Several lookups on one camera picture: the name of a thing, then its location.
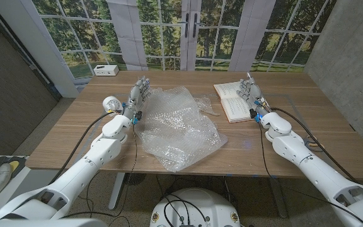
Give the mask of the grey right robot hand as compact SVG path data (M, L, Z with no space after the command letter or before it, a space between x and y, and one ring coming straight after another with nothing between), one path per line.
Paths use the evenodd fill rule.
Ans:
M248 106L258 111L270 112L269 104L264 98L260 87L256 84L255 79L250 75L249 72L246 73L247 79L240 79L239 89L236 91L237 95L241 97Z

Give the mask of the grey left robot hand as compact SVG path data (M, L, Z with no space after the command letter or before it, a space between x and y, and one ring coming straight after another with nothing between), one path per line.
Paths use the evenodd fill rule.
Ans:
M138 79L129 93L129 103L134 104L137 110L141 109L150 93L149 78L143 76Z

